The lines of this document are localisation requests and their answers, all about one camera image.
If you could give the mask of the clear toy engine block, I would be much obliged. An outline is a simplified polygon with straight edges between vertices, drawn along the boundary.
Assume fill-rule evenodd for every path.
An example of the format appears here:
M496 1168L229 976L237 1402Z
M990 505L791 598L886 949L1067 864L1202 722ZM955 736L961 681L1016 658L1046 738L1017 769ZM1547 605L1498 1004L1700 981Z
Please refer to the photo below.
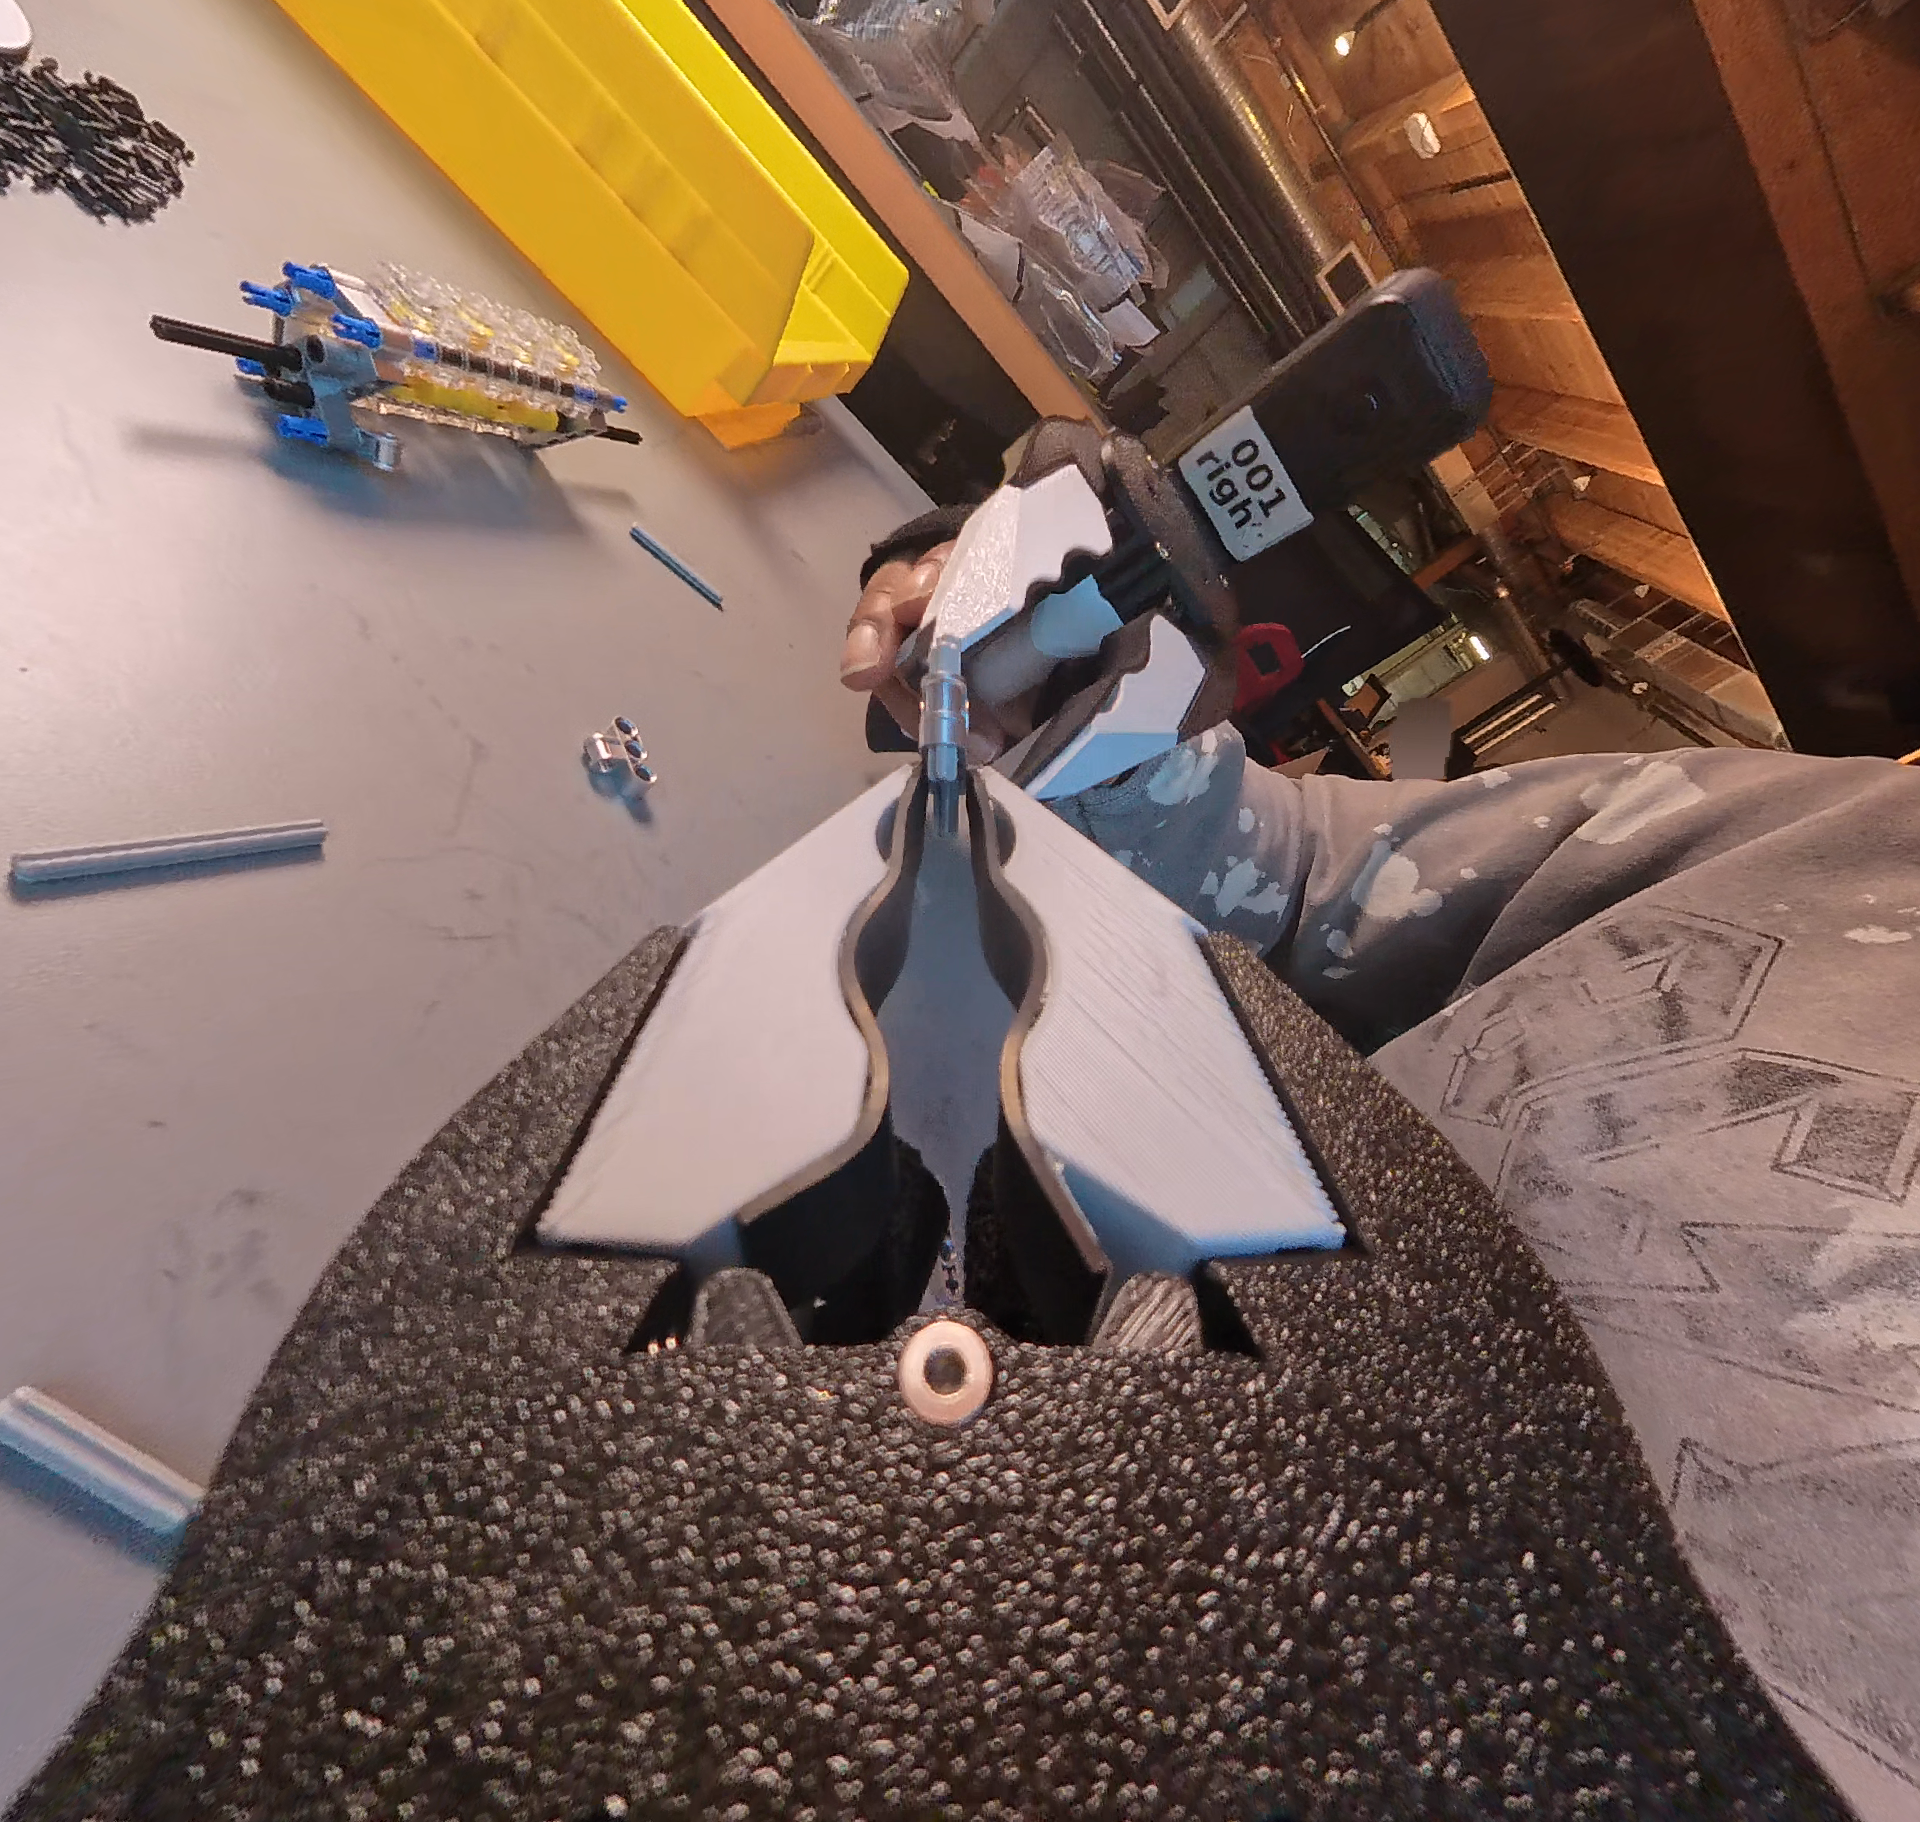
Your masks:
M276 283L240 283L270 312L268 339L154 316L163 343L234 357L278 404L276 432L381 472L396 422L496 436L515 448L575 439L639 443L628 398L600 385L597 357L559 321L381 261L368 276L284 261Z

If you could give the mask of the metal ventilation duct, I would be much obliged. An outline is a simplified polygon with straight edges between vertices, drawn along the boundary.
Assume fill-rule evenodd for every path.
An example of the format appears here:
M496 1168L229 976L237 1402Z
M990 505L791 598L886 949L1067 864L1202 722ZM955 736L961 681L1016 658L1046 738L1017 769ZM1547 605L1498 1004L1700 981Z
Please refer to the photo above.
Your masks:
M1269 341L1300 341L1336 312L1319 271L1339 250L1304 172L1283 150L1238 60L1220 45L1211 0L1186 0L1167 28L1170 80L1185 114L1182 144L1216 215L1215 235Z

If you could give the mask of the pile of clear plastic bags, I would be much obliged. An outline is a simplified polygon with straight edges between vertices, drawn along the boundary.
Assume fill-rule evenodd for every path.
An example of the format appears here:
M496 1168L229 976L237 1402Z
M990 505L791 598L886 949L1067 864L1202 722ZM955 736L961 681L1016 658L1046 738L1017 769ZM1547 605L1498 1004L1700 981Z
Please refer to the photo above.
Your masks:
M1069 374L1107 392L1160 334L1156 180L1074 72L1044 0L820 0L800 34L944 204Z

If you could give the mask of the person's right forearm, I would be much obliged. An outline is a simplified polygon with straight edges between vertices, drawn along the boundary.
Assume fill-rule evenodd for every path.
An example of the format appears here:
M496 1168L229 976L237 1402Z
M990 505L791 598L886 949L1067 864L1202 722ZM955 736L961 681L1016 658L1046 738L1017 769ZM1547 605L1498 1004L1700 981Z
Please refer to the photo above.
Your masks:
M1692 749L1450 783L1283 777L1206 731L1051 803L1203 929L1250 945L1352 1039L1389 1039L1578 925L1643 903L1789 922L1860 956L1915 897L1915 769Z

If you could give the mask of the pile of black toy pins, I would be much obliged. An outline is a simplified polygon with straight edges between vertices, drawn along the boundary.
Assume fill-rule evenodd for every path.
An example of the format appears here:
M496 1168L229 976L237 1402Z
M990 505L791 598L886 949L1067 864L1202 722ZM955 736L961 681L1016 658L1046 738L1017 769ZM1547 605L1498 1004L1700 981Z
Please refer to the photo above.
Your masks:
M59 75L55 58L1 64L1 193L63 195L99 218L138 224L183 188L194 154L107 77Z

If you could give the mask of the light grey toy axle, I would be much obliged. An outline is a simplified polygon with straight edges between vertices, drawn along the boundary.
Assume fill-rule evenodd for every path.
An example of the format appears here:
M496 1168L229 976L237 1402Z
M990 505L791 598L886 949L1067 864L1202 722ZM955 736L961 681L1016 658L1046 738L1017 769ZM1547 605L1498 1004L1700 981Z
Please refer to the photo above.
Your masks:
M134 1539L179 1539L203 1500L196 1483L32 1386L1 1399L1 1449L49 1497Z

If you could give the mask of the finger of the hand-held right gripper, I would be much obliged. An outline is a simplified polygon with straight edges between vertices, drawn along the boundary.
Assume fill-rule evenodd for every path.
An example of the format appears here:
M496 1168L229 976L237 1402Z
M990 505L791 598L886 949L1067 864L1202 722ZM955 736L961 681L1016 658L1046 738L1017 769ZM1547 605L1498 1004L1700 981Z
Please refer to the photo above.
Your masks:
M1106 505L1074 460L1029 486L993 491L946 556L917 632L918 655L939 640L955 640L968 655L1111 546Z
M1071 798L1175 749L1213 665L1165 612L1109 634L1093 677L1010 752L1010 783L1040 801Z

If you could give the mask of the person's right hand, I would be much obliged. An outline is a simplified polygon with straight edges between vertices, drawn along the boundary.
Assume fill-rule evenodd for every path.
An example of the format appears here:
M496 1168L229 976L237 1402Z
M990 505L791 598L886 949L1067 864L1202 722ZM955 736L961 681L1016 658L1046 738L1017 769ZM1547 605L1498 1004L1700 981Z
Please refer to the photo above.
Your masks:
M875 755L914 749L917 690L900 675L900 651L920 626L930 591L973 505L943 505L881 538L859 571L859 594L840 649L840 683L865 702L865 745Z

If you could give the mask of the wooden workbench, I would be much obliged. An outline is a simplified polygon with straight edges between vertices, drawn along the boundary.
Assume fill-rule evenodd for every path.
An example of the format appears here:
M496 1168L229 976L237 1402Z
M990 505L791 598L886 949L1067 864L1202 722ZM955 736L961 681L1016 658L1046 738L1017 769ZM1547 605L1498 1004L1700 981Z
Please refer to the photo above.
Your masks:
M1002 297L889 139L857 109L777 0L700 0L848 190L940 294L1037 417L1103 416Z

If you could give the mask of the yellow plastic bin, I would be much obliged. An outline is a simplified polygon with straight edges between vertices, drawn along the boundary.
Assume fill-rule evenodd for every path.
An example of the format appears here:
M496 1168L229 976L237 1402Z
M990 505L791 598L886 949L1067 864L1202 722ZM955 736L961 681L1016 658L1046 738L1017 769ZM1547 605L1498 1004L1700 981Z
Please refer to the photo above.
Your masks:
M867 371L900 258L681 0L274 0L678 414Z

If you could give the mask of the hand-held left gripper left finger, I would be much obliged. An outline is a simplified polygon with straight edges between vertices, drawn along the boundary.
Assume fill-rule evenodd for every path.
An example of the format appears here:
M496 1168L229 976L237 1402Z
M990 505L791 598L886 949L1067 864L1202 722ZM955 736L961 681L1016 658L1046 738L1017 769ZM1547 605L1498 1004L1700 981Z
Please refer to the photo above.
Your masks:
M911 767L693 920L539 1212L544 1246L874 1257L900 1190L875 1012L920 852Z

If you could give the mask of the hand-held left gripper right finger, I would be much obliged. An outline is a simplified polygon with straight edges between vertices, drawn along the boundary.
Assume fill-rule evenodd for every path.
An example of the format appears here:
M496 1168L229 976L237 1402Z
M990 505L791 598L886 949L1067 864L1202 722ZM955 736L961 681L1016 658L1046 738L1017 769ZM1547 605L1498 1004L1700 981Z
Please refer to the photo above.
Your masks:
M973 874L1013 1005L1004 1120L1038 1186L1013 1259L1050 1242L1095 1276L1346 1243L1283 1100L1202 949L1203 932L1081 835L974 772Z

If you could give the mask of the grey desk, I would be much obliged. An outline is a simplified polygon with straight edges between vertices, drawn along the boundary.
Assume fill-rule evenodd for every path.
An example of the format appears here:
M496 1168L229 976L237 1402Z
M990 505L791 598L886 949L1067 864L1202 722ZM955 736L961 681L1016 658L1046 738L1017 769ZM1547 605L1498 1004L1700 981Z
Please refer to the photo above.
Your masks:
M722 449L278 442L150 316L391 258L566 305L270 0L19 0L194 153L144 224L3 195L1 852L321 821L318 855L1 906L1 1382L206 1483L323 1262L432 1129L650 929L875 775L835 681L923 508L840 403ZM722 596L710 609L639 522ZM630 801L582 741L628 715Z

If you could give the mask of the grey toy connector piece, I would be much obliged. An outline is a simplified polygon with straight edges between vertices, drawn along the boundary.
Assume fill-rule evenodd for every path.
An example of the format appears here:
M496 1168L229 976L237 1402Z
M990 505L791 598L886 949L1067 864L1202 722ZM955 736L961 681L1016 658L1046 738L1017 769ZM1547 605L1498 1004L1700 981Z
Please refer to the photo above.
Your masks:
M968 677L987 655L980 639L939 634L926 621L901 654L901 668L918 681L918 767L928 795L928 830L943 839L958 834L968 781L970 693Z

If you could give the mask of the red chair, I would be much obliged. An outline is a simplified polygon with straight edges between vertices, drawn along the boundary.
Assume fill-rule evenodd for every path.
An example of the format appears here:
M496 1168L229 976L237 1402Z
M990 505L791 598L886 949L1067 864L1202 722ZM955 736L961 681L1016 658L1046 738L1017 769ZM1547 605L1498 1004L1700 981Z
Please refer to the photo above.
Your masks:
M1247 623L1231 645L1231 718L1240 724L1260 715L1278 720L1298 705L1304 654L1283 623Z

